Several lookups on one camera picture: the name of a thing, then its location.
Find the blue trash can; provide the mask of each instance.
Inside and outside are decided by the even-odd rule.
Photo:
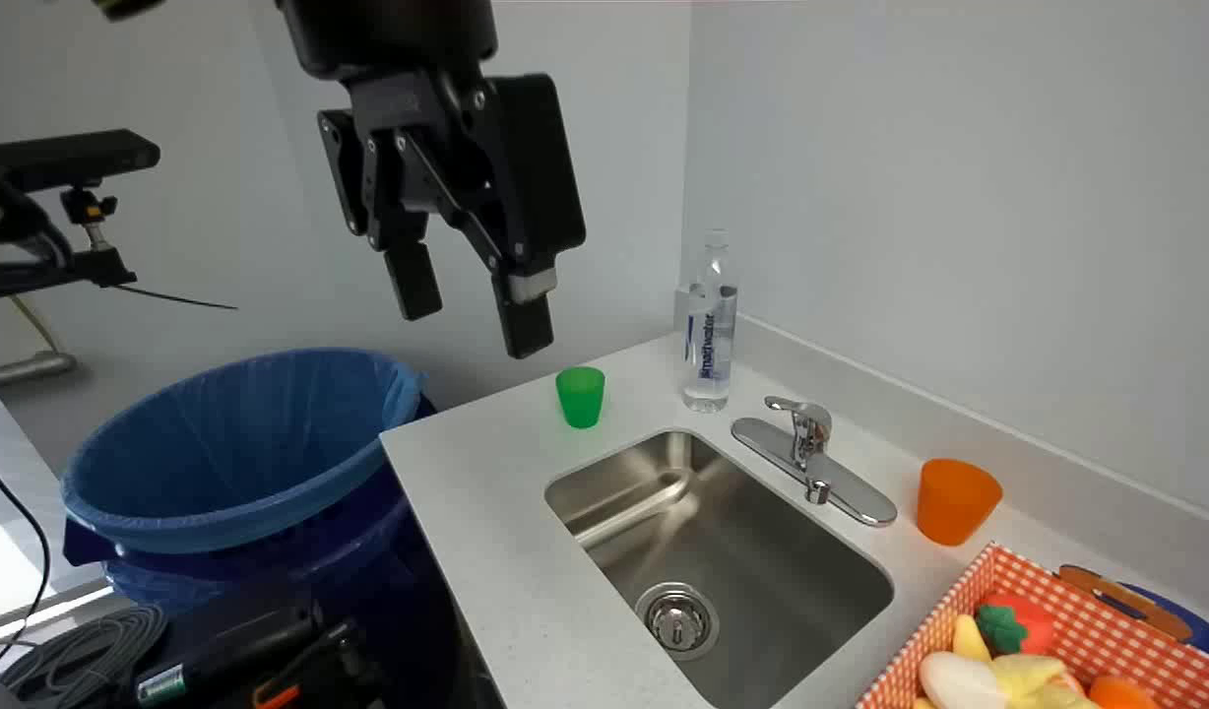
[[[395,706],[441,706],[457,614],[378,434],[430,412],[419,373],[372,350],[290,350],[179,383],[104,426],[63,500],[67,560],[167,614],[289,572],[360,618]]]

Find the sink drain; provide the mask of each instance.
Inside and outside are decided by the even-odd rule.
[[[716,636],[716,610],[688,581],[658,581],[640,597],[647,629],[678,657],[700,657]]]

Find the stainless steel sink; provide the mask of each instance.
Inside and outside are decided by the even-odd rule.
[[[692,434],[579,467],[546,505],[722,709],[767,709],[885,601],[890,579]]]

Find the white wall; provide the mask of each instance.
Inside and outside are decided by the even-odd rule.
[[[384,258],[338,219],[318,153],[317,109],[342,95],[297,65],[273,0],[172,0],[129,27],[108,27],[87,0],[0,0],[0,136],[104,126],[158,136],[167,160],[121,182],[112,232],[143,282],[239,303],[239,315],[206,315],[95,288],[33,294],[87,362],[84,376],[7,396],[41,447],[63,459],[147,391],[255,350],[399,350],[439,403],[466,403],[664,332],[688,6],[514,0],[498,15],[498,69],[559,80],[591,219],[591,245],[559,258],[559,342],[528,362],[504,353],[487,277],[454,232],[433,237],[444,311],[401,321]],[[0,307],[0,353],[6,337],[36,346]]]
[[[746,311],[1209,510],[1209,0],[734,0],[685,246]]]

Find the chrome faucet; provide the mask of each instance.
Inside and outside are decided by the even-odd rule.
[[[850,520],[885,526],[899,508],[861,475],[827,458],[833,409],[814,403],[764,396],[767,409],[792,412],[792,434],[759,418],[734,421],[734,437],[802,484],[812,505],[834,505]]]
[[[833,409],[814,403],[792,403],[792,396],[764,396],[767,409],[792,412],[792,459],[794,467],[812,467],[821,454],[827,454],[833,442]]]

